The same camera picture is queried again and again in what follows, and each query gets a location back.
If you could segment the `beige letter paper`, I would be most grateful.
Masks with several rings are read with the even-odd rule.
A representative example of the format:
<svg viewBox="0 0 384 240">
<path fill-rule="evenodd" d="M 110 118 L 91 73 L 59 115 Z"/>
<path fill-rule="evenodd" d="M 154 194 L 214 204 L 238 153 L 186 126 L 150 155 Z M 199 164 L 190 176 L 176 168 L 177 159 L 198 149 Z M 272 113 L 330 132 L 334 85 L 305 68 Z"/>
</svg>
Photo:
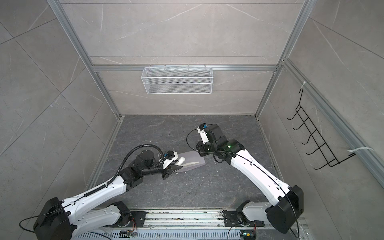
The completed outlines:
<svg viewBox="0 0 384 240">
<path fill-rule="evenodd" d="M 200 162 L 190 162 L 190 163 L 183 164 L 182 166 L 183 167 L 188 167 L 188 166 L 196 166 L 198 164 L 200 164 Z"/>
</svg>

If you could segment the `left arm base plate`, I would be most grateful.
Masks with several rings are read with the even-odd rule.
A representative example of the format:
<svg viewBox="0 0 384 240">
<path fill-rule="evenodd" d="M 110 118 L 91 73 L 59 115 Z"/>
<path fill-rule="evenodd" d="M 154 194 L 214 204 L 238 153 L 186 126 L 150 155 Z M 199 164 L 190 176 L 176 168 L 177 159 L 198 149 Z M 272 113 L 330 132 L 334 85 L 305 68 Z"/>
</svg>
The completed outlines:
<svg viewBox="0 0 384 240">
<path fill-rule="evenodd" d="M 135 220 L 135 224 L 137 228 L 143 228 L 146 220 L 147 212 L 145 211 L 133 211 L 131 212 L 129 224 L 126 226 L 127 228 L 133 228 L 133 220 Z"/>
</svg>

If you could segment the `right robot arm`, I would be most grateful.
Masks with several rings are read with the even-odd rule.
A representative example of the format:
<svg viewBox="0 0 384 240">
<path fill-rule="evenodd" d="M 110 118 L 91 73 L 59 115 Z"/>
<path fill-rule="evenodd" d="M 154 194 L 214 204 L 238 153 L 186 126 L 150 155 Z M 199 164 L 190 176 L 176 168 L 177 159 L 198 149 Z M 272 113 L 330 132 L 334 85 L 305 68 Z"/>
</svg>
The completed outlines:
<svg viewBox="0 0 384 240">
<path fill-rule="evenodd" d="M 227 139 L 218 125 L 200 124 L 197 131 L 202 139 L 196 145 L 200 156 L 213 155 L 239 170 L 268 200 L 266 203 L 242 203 L 237 208 L 239 224 L 269 222 L 282 234 L 298 226 L 298 219 L 304 212 L 304 192 L 299 186 L 291 187 L 271 174 L 239 141 Z"/>
</svg>

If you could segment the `white glue stick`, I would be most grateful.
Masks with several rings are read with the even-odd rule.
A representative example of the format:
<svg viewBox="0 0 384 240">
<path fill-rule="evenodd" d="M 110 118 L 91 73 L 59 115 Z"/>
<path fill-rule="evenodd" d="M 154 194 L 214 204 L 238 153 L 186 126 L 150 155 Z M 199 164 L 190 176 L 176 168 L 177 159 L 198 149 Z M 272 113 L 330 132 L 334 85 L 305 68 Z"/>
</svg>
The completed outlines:
<svg viewBox="0 0 384 240">
<path fill-rule="evenodd" d="M 180 157 L 178 161 L 175 163 L 176 166 L 181 166 L 185 161 L 184 157 Z"/>
</svg>

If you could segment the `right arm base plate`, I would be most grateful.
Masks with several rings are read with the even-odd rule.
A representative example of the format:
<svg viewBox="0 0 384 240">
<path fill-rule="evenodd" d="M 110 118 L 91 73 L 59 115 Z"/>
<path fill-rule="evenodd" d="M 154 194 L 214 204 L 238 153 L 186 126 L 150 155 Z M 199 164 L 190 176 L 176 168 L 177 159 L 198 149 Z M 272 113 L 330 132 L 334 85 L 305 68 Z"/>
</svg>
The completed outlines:
<svg viewBox="0 0 384 240">
<path fill-rule="evenodd" d="M 236 211 L 223 210 L 221 215 L 224 219 L 225 227 L 233 227 L 240 223 Z"/>
</svg>

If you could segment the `grey purple envelope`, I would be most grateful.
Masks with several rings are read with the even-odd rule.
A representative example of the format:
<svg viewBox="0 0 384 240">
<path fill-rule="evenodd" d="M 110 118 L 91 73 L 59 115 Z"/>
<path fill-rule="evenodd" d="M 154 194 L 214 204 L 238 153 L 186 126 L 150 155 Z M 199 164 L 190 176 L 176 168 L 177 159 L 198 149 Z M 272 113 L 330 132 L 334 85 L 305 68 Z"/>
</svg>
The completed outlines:
<svg viewBox="0 0 384 240">
<path fill-rule="evenodd" d="M 200 162 L 200 164 L 198 164 L 196 166 L 188 166 L 188 167 L 182 166 L 183 168 L 181 170 L 178 170 L 178 173 L 191 171 L 193 169 L 202 167 L 206 164 L 205 159 L 203 157 L 201 157 L 198 152 L 195 152 L 195 151 L 181 153 L 181 154 L 179 154 L 179 156 L 185 158 L 185 161 L 183 164 L 190 163 L 190 162 Z"/>
</svg>

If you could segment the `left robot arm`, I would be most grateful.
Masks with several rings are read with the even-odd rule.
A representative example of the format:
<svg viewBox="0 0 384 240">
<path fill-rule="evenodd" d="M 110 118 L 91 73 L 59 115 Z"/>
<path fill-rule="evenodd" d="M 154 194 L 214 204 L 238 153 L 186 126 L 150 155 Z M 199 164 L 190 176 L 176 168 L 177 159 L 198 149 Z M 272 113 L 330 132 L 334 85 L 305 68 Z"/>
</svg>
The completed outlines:
<svg viewBox="0 0 384 240">
<path fill-rule="evenodd" d="M 46 202 L 33 226 L 39 240 L 71 240 L 100 227 L 134 226 L 131 211 L 123 202 L 112 203 L 104 209 L 96 207 L 122 195 L 143 182 L 144 176 L 161 174 L 165 180 L 182 169 L 185 158 L 168 151 L 164 160 L 156 160 L 150 150 L 142 151 L 117 176 L 79 195 Z"/>
</svg>

